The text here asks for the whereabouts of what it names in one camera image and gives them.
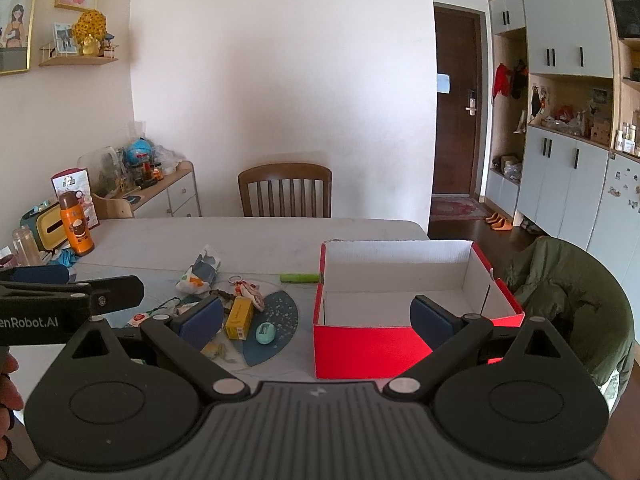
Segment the person's left hand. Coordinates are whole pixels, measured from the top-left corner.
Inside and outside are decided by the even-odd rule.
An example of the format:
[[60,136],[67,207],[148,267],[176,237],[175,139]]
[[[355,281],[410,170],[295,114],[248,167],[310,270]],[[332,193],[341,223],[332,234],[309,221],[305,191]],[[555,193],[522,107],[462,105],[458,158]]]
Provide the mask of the person's left hand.
[[1,385],[0,385],[0,455],[5,460],[11,451],[12,444],[9,440],[9,432],[15,424],[15,412],[21,411],[24,406],[24,399],[21,393],[12,382],[11,375],[18,370],[17,359],[11,353],[6,355],[6,360],[1,367]]

